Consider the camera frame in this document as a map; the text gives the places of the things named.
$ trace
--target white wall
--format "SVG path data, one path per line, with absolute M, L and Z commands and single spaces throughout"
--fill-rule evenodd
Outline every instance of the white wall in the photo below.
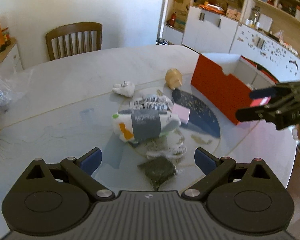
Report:
M 155 44 L 161 6 L 162 0 L 0 0 L 0 23 L 16 37 L 28 68 L 49 60 L 48 31 L 75 22 L 102 23 L 102 49 Z

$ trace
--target white cabinet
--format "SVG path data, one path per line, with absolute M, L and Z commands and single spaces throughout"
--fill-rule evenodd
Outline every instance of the white cabinet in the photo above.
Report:
M 257 44 L 260 36 L 256 30 L 245 25 L 239 26 L 230 53 L 242 55 L 256 62 L 259 56 Z
M 199 53 L 229 53 L 238 23 L 218 14 L 204 13 L 195 50 Z
M 0 53 L 0 75 L 3 78 L 9 78 L 16 71 L 21 70 L 23 70 L 23 67 L 17 44 L 14 42 Z
M 190 7 L 182 44 L 199 53 L 229 53 L 237 26 L 227 17 Z
M 162 38 L 174 45 L 181 45 L 182 37 L 183 33 L 181 31 L 178 31 L 169 26 L 165 26 L 163 28 Z
M 279 82 L 300 81 L 300 59 L 276 41 L 245 25 L 238 27 L 230 53 L 260 64 Z
M 201 26 L 201 16 L 202 10 L 200 8 L 190 7 L 182 44 L 191 49 L 194 49 L 195 42 L 198 37 L 198 32 Z

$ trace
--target blue mat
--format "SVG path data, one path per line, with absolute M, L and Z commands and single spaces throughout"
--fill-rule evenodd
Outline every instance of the blue mat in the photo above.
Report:
M 204 102 L 179 89 L 173 90 L 172 97 L 176 104 L 190 109 L 189 122 L 188 124 L 182 123 L 181 127 L 220 138 L 221 132 L 217 117 Z

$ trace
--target jar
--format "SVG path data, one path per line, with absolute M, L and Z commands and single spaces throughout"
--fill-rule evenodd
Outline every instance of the jar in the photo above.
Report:
M 249 20 L 252 20 L 252 25 L 256 26 L 260 18 L 260 7 L 255 6 L 251 9 L 251 14 Z
M 5 28 L 2 30 L 2 35 L 4 38 L 4 44 L 5 46 L 11 45 L 10 35 L 9 35 L 9 28 Z

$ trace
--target wooden chair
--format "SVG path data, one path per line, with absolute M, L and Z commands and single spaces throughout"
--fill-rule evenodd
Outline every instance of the wooden chair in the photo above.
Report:
M 73 39 L 72 33 L 75 33 L 75 48 L 76 54 L 86 53 L 93 50 L 92 45 L 92 34 L 91 32 L 95 31 L 97 33 L 96 38 L 96 50 L 101 50 L 101 42 L 102 42 L 102 24 L 94 23 L 94 22 L 82 22 L 82 23 L 73 23 L 58 27 L 48 32 L 46 35 L 46 43 L 48 48 L 48 54 L 50 60 L 55 60 L 55 55 L 53 52 L 52 40 L 56 39 L 57 41 L 57 53 L 58 58 L 62 58 L 61 49 L 60 49 L 60 41 L 59 38 L 62 37 L 62 47 L 63 47 L 63 56 L 68 57 L 74 55 L 74 47 L 73 47 Z M 88 32 L 88 42 L 89 42 L 89 50 L 87 51 L 87 44 L 85 38 L 85 32 Z M 81 50 L 79 45 L 79 35 L 81 33 Z M 68 35 L 69 39 L 69 50 L 66 46 L 66 36 Z

